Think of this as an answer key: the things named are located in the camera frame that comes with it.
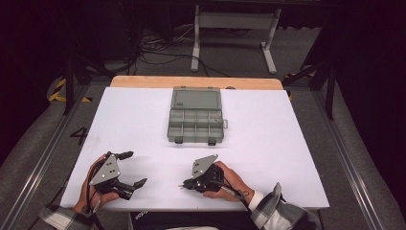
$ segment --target plastic organizer box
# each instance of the plastic organizer box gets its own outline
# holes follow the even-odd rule
[[[170,142],[214,146],[223,141],[223,128],[219,88],[173,88],[168,127]]]

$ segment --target human hand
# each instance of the human hand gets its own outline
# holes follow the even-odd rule
[[[73,211],[81,214],[82,208],[87,205],[86,193],[87,193],[87,187],[89,184],[90,173],[96,164],[100,164],[102,162],[104,157],[105,157],[105,155],[101,156],[90,167],[89,172],[87,173],[86,179],[83,181],[83,184],[81,185],[81,191],[80,191],[80,197],[79,197],[78,203],[72,208]],[[101,208],[107,202],[110,202],[112,200],[119,198],[119,195],[114,192],[102,195],[96,191],[95,186],[93,186],[93,185],[89,186],[89,195],[90,195],[90,197],[89,197],[90,205],[92,206],[91,207],[92,209],[94,209],[98,205],[98,203],[100,203],[99,208]]]
[[[248,187],[241,177],[232,169],[228,168],[223,162],[214,162],[221,170],[224,171],[225,183],[233,187],[236,191],[241,191],[244,195],[245,201],[250,204],[251,199],[254,196],[254,190]],[[203,196],[209,198],[224,198],[230,201],[239,201],[239,199],[227,191],[220,189],[218,192],[206,191]]]

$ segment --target wooden edge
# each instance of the wooden edge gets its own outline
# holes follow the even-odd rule
[[[209,77],[158,77],[158,76],[116,76],[111,87],[134,88],[172,88],[218,87],[235,89],[283,90],[280,80],[276,79],[244,79],[244,78],[209,78]]]

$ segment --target white table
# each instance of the white table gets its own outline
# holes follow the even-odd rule
[[[253,189],[265,194],[282,184],[283,197],[305,208],[326,208],[328,201],[290,101],[283,90],[221,90],[224,141],[170,143],[167,138],[171,88],[108,87],[79,155],[61,206],[73,206],[90,165],[103,153],[132,150],[119,161],[120,181],[147,178],[130,200],[104,206],[111,211],[236,211],[239,202],[208,199],[179,189],[190,178],[195,159],[218,154]]]

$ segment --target plaid sleeve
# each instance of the plaid sleeve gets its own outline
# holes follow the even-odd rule
[[[321,229],[319,219],[307,210],[281,201],[282,187],[278,183],[274,191],[259,203],[251,215],[258,229]]]
[[[93,225],[91,219],[56,205],[44,207],[39,213],[39,217],[56,229],[88,230]]]

